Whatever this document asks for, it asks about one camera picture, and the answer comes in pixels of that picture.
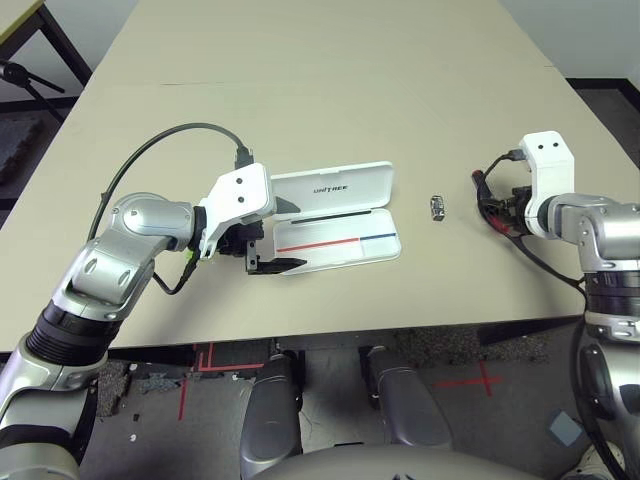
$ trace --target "beige table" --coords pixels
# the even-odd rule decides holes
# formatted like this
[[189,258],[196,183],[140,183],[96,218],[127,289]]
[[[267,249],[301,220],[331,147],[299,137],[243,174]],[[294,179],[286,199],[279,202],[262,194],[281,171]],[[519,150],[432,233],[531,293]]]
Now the beige table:
[[[470,180],[534,131],[560,131],[576,186],[640,199],[640,175],[495,0],[142,0],[0,232],[0,349],[31,328],[82,246],[113,173],[153,134],[189,121],[232,129],[271,173],[392,161],[403,252],[391,262],[248,277],[201,265],[176,297],[154,284],[114,346],[570,315],[574,291],[479,219]],[[186,132],[154,147],[116,196],[198,202],[232,168],[230,142]],[[494,185],[530,182],[521,165]],[[430,219],[433,194],[447,217]],[[577,253],[533,239],[559,270]],[[181,254],[159,259],[171,283]]]

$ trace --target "white case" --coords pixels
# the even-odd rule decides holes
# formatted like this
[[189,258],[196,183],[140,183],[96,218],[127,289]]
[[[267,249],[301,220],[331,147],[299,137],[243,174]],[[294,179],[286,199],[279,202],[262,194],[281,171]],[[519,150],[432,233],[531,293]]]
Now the white case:
[[400,255],[391,198],[393,165],[363,163],[271,177],[276,196],[299,213],[276,214],[276,257],[307,263],[284,275],[392,260]]

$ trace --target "red tape cross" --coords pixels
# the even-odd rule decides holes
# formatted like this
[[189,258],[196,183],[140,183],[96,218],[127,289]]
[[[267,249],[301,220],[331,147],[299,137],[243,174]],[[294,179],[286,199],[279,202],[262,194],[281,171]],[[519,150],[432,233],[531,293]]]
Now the red tape cross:
[[480,378],[469,378],[467,380],[452,380],[452,381],[436,382],[432,384],[432,386],[459,387],[461,385],[484,385],[485,392],[487,392],[487,397],[492,397],[493,392],[491,391],[491,384],[502,383],[502,377],[499,377],[499,376],[489,377],[487,375],[487,368],[483,360],[478,361],[478,365],[480,366],[480,374],[482,375]]
[[215,345],[213,342],[209,343],[209,352],[207,355],[207,364],[204,365],[204,352],[200,352],[200,359],[198,361],[198,372],[235,372],[236,370],[252,370],[256,368],[262,368],[263,363],[248,363],[240,365],[222,365],[216,367],[213,365],[215,356]]

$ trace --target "black cable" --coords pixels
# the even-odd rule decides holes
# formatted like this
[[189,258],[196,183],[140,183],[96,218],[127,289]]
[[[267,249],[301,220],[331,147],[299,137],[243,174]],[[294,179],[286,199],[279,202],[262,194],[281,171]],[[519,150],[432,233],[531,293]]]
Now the black cable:
[[578,321],[578,324],[573,331],[571,347],[569,348],[569,376],[571,377],[571,389],[573,390],[573,396],[576,401],[578,416],[580,417],[580,420],[582,420],[582,428],[591,440],[591,443],[593,443],[598,455],[600,455],[600,458],[613,477],[616,480],[631,480],[631,477],[626,474],[618,463],[618,460],[616,460],[613,453],[611,453],[611,449],[602,434],[600,425],[593,415],[587,400],[582,395],[580,381],[578,379],[578,350],[580,348],[580,340],[584,333],[584,325],[585,321],[583,313],[582,319]]
[[[480,179],[480,181],[486,183],[487,175],[491,173],[491,171],[498,165],[498,163],[500,163],[503,160],[519,160],[519,159],[515,158],[511,154],[511,152],[509,154],[501,155],[491,164],[489,168],[487,168],[486,172],[482,174],[482,178]],[[600,458],[604,462],[605,466],[609,469],[609,472],[614,476],[616,480],[631,480],[630,477],[622,469],[622,467],[620,467],[620,464],[618,463],[616,458],[613,456],[613,453],[611,453],[611,449],[607,445],[607,441],[604,438],[604,435],[602,434],[600,425],[598,424],[598,421],[593,415],[593,412],[591,411],[589,404],[587,403],[586,399],[582,395],[582,390],[580,387],[580,380],[578,378],[578,350],[580,348],[580,340],[584,333],[584,326],[585,326],[584,312],[586,311],[586,305],[587,305],[586,303],[587,295],[585,291],[580,287],[580,284],[584,281],[584,277],[580,279],[573,279],[573,278],[567,277],[566,275],[561,274],[560,272],[552,268],[549,264],[544,262],[540,257],[535,255],[531,250],[529,250],[526,247],[523,241],[523,237],[525,235],[512,236],[512,235],[509,235],[505,230],[500,229],[497,224],[491,221],[487,213],[482,208],[482,202],[480,198],[480,185],[478,185],[477,187],[478,188],[476,192],[477,193],[476,199],[478,204],[478,211],[480,212],[480,215],[482,216],[482,218],[491,226],[491,228],[493,228],[496,232],[506,237],[511,243],[513,243],[513,245],[518,250],[520,250],[520,252],[522,252],[529,260],[535,263],[538,267],[543,269],[545,272],[553,275],[558,280],[561,280],[567,285],[575,288],[578,292],[580,292],[580,294],[584,298],[585,307],[582,313],[582,317],[578,320],[578,324],[576,325],[576,328],[573,332],[573,336],[571,338],[571,346],[569,348],[569,355],[570,355],[569,376],[571,379],[571,389],[573,390],[573,396],[576,401],[578,415],[582,420],[584,431],[589,436],[589,439],[593,443],[593,446],[598,452],[598,455],[600,455]]]
[[[174,133],[182,132],[184,130],[192,130],[195,128],[204,128],[207,130],[214,130],[233,140],[237,146],[236,163],[248,164],[253,162],[253,157],[249,153],[249,150],[247,149],[247,147],[244,146],[244,143],[242,143],[242,140],[240,140],[240,138],[235,133],[231,132],[230,130],[227,130],[224,127],[215,125],[213,123],[204,123],[204,122],[185,123],[183,125],[177,125],[175,127],[171,127],[165,130],[164,132],[160,132],[159,134],[155,135],[154,137],[150,138],[145,143],[143,143],[135,152],[131,154],[131,156],[122,164],[120,169],[116,172],[113,179],[111,180],[111,183],[107,187],[106,191],[104,191],[101,194],[100,204],[98,205],[98,209],[96,210],[96,213],[93,216],[93,221],[91,222],[91,227],[89,228],[89,235],[87,236],[87,241],[93,240],[96,237],[98,226],[100,225],[100,221],[104,215],[104,211],[106,210],[107,205],[109,204],[109,201],[113,196],[113,193],[115,192],[118,184],[120,183],[124,175],[127,173],[127,170],[131,168],[131,166],[135,163],[135,161],[138,160],[138,158],[140,158],[140,156],[144,152],[146,152],[151,147],[153,147],[156,143],[167,138],[168,136],[173,135]],[[196,246],[191,259],[189,259],[189,261],[187,262],[187,265],[185,265],[184,271],[180,276],[180,280],[178,281],[178,283],[174,288],[169,288],[169,286],[165,283],[164,280],[162,280],[162,278],[160,278],[160,276],[157,273],[153,274],[153,279],[158,283],[158,285],[160,285],[160,288],[162,288],[162,290],[165,293],[167,293],[168,295],[175,295],[182,289],[182,287],[187,282],[187,280],[189,279],[193,271],[196,269],[198,260],[200,259],[200,253],[201,252],[200,252],[199,246]]]
[[[489,166],[489,168],[487,168],[487,170],[482,174],[481,181],[486,183],[487,176],[503,160],[513,161],[513,160],[516,160],[516,158],[514,158],[510,154],[501,155],[500,157],[495,159],[494,162]],[[494,222],[491,221],[487,213],[482,208],[482,199],[480,198],[480,188],[476,189],[476,201],[478,205],[478,211],[480,212],[480,216],[482,216],[482,218],[491,226],[491,228],[493,228],[496,232],[498,232],[502,236],[506,237],[518,250],[520,250],[520,252],[522,252],[523,255],[525,255],[529,260],[535,263],[542,270],[553,275],[558,280],[563,281],[567,285],[570,285],[571,287],[576,288],[584,296],[584,291],[579,287],[580,283],[583,282],[584,277],[576,280],[561,274],[560,272],[555,270],[551,265],[546,263],[544,260],[542,260],[540,257],[538,257],[536,254],[534,254],[531,250],[527,248],[527,246],[524,244],[522,240],[522,238],[525,235],[519,235],[514,237],[512,235],[509,235],[506,231],[501,230]]]
[[111,200],[111,197],[113,196],[113,192],[115,191],[116,187],[120,183],[120,180],[122,180],[122,177],[124,177],[124,174],[127,173],[127,170],[131,168],[131,166],[135,163],[135,161],[144,152],[149,150],[160,140],[163,140],[164,138],[167,138],[169,135],[173,135],[174,133],[182,132],[184,130],[191,130],[194,128],[205,128],[205,129],[214,130],[216,132],[222,133],[223,135],[226,135],[236,143],[236,145],[238,146],[238,150],[247,149],[247,147],[245,147],[244,144],[242,143],[242,140],[240,140],[240,138],[238,138],[236,134],[227,130],[224,127],[221,127],[219,125],[214,125],[212,123],[185,123],[183,125],[177,125],[175,127],[171,127],[165,130],[164,132],[160,132],[156,136],[147,140],[145,143],[142,144],[142,146],[140,146],[135,152],[133,152],[131,156],[127,159],[127,161],[124,162],[124,164],[116,172],[116,174],[113,177],[113,180],[111,180],[111,183],[107,187],[107,190],[101,195],[100,205],[98,205],[98,210],[96,211],[96,214],[93,217],[93,222],[91,223],[91,228],[89,229],[89,235],[87,236],[87,241],[93,240],[96,237],[96,232],[98,231],[100,220],[104,215],[104,211],[106,210],[107,205],[109,204],[109,200]]

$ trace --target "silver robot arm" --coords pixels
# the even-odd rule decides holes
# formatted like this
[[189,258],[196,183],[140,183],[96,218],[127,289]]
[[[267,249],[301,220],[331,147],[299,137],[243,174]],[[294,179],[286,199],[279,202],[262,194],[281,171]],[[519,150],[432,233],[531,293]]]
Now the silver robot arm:
[[578,359],[582,397],[614,423],[627,475],[640,478],[640,205],[564,193],[573,192],[573,156],[556,132],[527,135],[520,147],[533,173],[527,227],[578,247],[591,337]]
[[0,375],[0,479],[78,479],[98,371],[153,275],[154,258],[187,247],[210,258],[230,226],[274,208],[259,163],[219,177],[197,207],[151,193],[117,202],[104,233],[76,256]]

